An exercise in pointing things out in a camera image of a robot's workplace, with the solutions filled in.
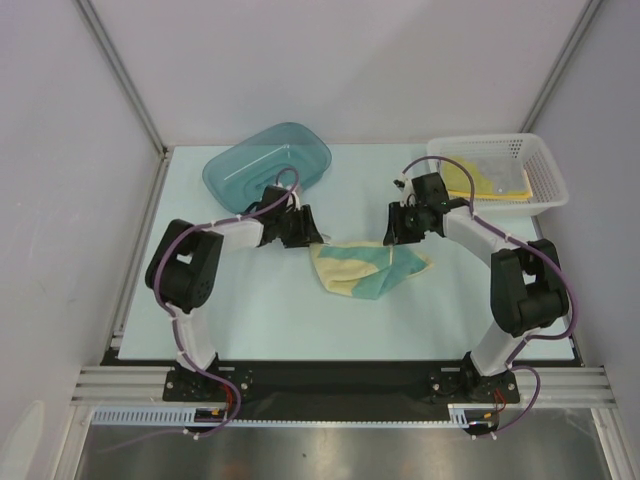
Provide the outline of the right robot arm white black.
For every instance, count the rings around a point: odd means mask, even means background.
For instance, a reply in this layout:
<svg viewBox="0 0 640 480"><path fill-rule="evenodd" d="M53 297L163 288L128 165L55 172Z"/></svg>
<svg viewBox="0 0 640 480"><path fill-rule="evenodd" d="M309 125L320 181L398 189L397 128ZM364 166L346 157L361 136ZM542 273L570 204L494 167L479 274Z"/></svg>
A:
<svg viewBox="0 0 640 480"><path fill-rule="evenodd" d="M526 343L569 311L556 248L546 239L525 243L482 219L471 201L449 197L437 173L401 176L394 185L402 199L388 206L384 245L417 244L435 233L464 247L490 270L493 323L463 357L454 388L471 401L484 401Z"/></svg>

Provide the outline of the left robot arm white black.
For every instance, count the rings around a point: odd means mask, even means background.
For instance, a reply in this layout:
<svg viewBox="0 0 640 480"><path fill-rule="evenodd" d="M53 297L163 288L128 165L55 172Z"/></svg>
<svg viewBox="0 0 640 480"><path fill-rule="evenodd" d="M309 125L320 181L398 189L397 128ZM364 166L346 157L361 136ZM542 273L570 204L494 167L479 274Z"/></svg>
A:
<svg viewBox="0 0 640 480"><path fill-rule="evenodd" d="M214 397L220 384L233 388L228 379L211 369L218 353L204 314L220 260L235 251L260 248L275 240L285 248L323 242L311 207L300 201L295 186L268 186L259 201L226 219L201 224L175 219L154 252L145 284L168 315L176 361L189 371L185 388L199 400Z"/></svg>

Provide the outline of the teal and yellow towel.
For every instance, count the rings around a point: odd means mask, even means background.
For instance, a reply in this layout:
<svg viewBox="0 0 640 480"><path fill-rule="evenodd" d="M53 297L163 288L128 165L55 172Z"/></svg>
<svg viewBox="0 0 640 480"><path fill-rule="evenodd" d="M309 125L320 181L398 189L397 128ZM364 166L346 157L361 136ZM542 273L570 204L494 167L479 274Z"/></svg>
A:
<svg viewBox="0 0 640 480"><path fill-rule="evenodd" d="M433 267L429 257L407 246L376 242L313 244L309 253L326 291L362 300L378 300Z"/></svg>

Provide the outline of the grey towel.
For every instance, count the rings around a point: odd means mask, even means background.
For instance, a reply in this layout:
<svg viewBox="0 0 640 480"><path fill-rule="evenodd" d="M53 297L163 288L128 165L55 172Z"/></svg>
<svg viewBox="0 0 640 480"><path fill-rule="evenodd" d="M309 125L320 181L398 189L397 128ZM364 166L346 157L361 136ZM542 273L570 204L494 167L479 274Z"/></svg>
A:
<svg viewBox="0 0 640 480"><path fill-rule="evenodd" d="M528 197L530 186L520 162L508 157L452 157L471 176L475 194L482 198ZM466 174L457 166L440 162L440 174L450 193L469 196L471 187Z"/></svg>

